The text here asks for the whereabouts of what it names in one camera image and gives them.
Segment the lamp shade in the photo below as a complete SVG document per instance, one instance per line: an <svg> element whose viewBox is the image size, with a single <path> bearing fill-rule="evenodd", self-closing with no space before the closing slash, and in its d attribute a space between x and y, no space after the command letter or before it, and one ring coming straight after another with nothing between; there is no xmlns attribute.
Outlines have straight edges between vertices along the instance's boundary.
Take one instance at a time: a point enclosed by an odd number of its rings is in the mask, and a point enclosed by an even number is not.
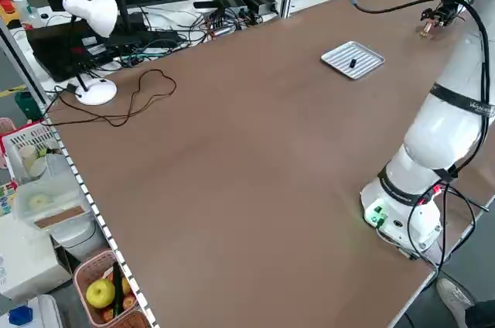
<svg viewBox="0 0 495 328"><path fill-rule="evenodd" d="M108 38L117 22L115 0L63 0L63 8L71 15L85 19L99 36Z"/></svg>

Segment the red basket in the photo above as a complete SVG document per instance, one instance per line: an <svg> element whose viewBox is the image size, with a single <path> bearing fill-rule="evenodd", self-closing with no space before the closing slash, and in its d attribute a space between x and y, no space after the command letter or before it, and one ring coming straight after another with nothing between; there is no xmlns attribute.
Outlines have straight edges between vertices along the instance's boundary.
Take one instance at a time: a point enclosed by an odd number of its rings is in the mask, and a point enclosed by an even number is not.
<svg viewBox="0 0 495 328"><path fill-rule="evenodd" d="M131 327L129 325L121 326L120 323L124 322L125 319L127 319L127 317L138 308L138 302L136 300L133 307L125 310L122 314L106 323L103 321L103 316L100 314L100 310L95 309L86 301L87 287L95 280L101 278L103 273L111 268L116 261L117 259L115 257L115 253L112 250L103 251L99 255L85 261L74 272L74 285L76 286L77 293L79 293L80 301L83 303L90 323L94 328Z"/></svg>

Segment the blue object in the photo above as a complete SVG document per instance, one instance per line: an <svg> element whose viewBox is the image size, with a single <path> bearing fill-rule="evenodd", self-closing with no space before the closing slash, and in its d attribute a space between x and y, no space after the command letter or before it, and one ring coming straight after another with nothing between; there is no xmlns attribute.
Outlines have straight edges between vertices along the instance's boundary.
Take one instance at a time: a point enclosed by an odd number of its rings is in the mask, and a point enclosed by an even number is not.
<svg viewBox="0 0 495 328"><path fill-rule="evenodd" d="M23 326L32 322L32 309L28 306L20 306L9 311L9 323L14 326Z"/></svg>

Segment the basket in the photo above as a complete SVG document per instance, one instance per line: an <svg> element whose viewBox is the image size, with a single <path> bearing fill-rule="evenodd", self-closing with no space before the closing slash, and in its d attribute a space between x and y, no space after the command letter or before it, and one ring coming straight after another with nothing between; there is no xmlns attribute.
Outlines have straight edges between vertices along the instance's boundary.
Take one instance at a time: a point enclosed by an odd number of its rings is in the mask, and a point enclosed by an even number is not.
<svg viewBox="0 0 495 328"><path fill-rule="evenodd" d="M81 264L74 272L74 285L76 286L77 293L81 303L86 310L87 317L90 320L90 324L94 328L115 328L121 327L120 323L124 322L127 317L138 308L137 300L134 302L133 307L125 310L122 314L114 318L108 323L103 321L98 309L89 305L86 302L86 289L95 280L101 278L103 273L107 271L117 259L115 253L112 250L101 252L99 255L90 258Z"/></svg>
<svg viewBox="0 0 495 328"><path fill-rule="evenodd" d="M113 328L149 328L149 325L143 313L133 311L124 320L113 326Z"/></svg>
<svg viewBox="0 0 495 328"><path fill-rule="evenodd" d="M46 148L54 149L58 146L50 129L39 122L25 125L2 136L0 143L2 155L7 162L10 176L18 183L27 183L31 180L19 154L19 150L27 145L35 146L37 152Z"/></svg>
<svg viewBox="0 0 495 328"><path fill-rule="evenodd" d="M0 118L0 136L7 135L13 131L15 131L14 122L9 118ZM7 161L3 155L0 157L0 169L8 169Z"/></svg>

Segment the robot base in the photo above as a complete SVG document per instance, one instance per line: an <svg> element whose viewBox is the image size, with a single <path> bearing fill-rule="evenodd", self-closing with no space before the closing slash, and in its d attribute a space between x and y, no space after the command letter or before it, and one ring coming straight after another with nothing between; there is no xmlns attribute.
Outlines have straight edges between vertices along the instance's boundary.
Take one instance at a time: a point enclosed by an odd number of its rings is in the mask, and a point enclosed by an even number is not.
<svg viewBox="0 0 495 328"><path fill-rule="evenodd" d="M389 197L378 179L364 187L361 192L364 219L410 255L416 255L408 236L408 218L412 207L405 206ZM411 239L418 251L427 251L442 232L440 213L435 202L416 207L409 226Z"/></svg>

